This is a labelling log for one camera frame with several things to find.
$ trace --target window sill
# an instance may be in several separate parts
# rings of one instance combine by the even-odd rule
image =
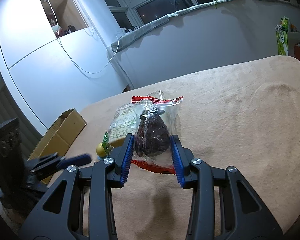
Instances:
[[[221,4],[221,3],[224,3],[224,2],[230,2],[230,1],[233,1],[233,0],[219,0],[219,1],[217,1],[217,4]],[[283,0],[259,0],[259,1],[280,2],[280,3],[284,3],[284,4],[289,4],[291,6],[294,6],[294,7],[300,9],[300,5],[295,5],[295,4],[292,4],[290,2],[283,1]],[[170,17],[182,16],[182,15],[185,15],[189,12],[192,12],[192,11],[195,11],[195,10],[198,10],[198,9],[202,9],[202,8],[206,8],[206,7],[210,7],[210,6],[214,6],[213,2],[194,5],[194,6],[191,6],[191,7],[187,8],[187,9],[176,11],[175,13],[167,14],[167,15],[161,17],[160,19],[149,22],[148,24],[145,24],[145,25],[141,26],[140,28],[134,30],[133,32],[130,32],[125,36],[122,36],[119,39],[119,46],[118,46],[118,41],[115,41],[114,43],[111,44],[111,49],[112,49],[113,52],[116,52],[116,50],[117,50],[117,52],[120,52],[120,51],[124,50],[125,48],[127,48],[128,46],[130,46],[133,42],[135,42],[136,40],[138,40],[142,36],[149,33],[151,30],[153,30],[155,28],[158,28],[158,27],[168,23]]]

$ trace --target yellow ball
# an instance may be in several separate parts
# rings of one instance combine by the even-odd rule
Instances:
[[[105,149],[104,149],[103,146],[102,146],[102,143],[100,143],[100,144],[97,146],[96,152],[97,152],[97,154],[99,155],[99,157],[101,157],[101,158],[106,157],[106,155],[107,155]]]

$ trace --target white cabinet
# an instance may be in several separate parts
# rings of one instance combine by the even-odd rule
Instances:
[[[40,0],[0,0],[0,46],[8,68],[55,39]]]
[[[106,48],[90,28],[68,34],[61,42],[77,65],[88,72],[98,72],[108,62]],[[127,86],[110,63],[98,74],[80,70],[58,41],[31,53],[9,71],[21,95],[47,128],[63,111],[72,107],[81,111]]]

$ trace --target white cable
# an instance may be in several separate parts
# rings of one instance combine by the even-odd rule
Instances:
[[[52,10],[52,12],[53,12],[54,17],[56,18],[57,26],[59,26],[59,25],[58,25],[57,16],[56,16],[56,14],[54,13],[54,10],[53,10],[53,8],[52,8],[52,5],[51,5],[51,3],[50,3],[49,0],[47,0],[47,1],[48,1],[49,5],[50,5],[50,8],[51,8],[51,10]],[[112,56],[111,59],[113,59],[113,57],[115,56],[115,54],[117,54],[117,51],[118,51],[118,49],[119,49],[119,38],[118,38],[117,34],[116,34],[115,36],[116,36],[116,38],[117,38],[117,40],[118,40],[118,46],[117,46],[117,50],[115,51],[115,53],[114,53],[114,55]],[[72,63],[73,63],[78,69],[81,69],[82,71],[84,71],[84,72],[86,72],[86,73],[89,73],[89,74],[98,74],[98,73],[100,73],[101,71],[103,71],[103,70],[106,68],[106,66],[107,66],[107,65],[110,63],[110,61],[111,61],[111,59],[109,59],[108,63],[107,63],[100,71],[98,71],[98,72],[89,72],[89,71],[86,71],[86,70],[84,70],[83,68],[81,68],[80,66],[78,66],[78,65],[76,64],[76,62],[75,62],[75,61],[71,58],[71,56],[68,54],[68,52],[66,52],[66,50],[65,50],[65,48],[63,47],[63,45],[62,45],[62,43],[61,43],[61,40],[60,40],[59,28],[58,28],[58,37],[59,37],[59,38],[57,38],[57,41],[59,42],[61,48],[62,48],[62,49],[65,51],[65,53],[68,55],[68,57],[70,58],[70,60],[72,61]]]

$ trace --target tan felt surface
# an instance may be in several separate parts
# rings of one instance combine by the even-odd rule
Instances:
[[[300,62],[275,56],[104,99],[81,111],[88,125],[66,156],[88,152],[96,159],[117,107],[159,89],[184,96],[176,118],[183,146],[211,166],[236,166],[287,231],[300,215]],[[118,238],[185,239],[191,196],[175,176],[132,164],[125,187],[113,190]]]

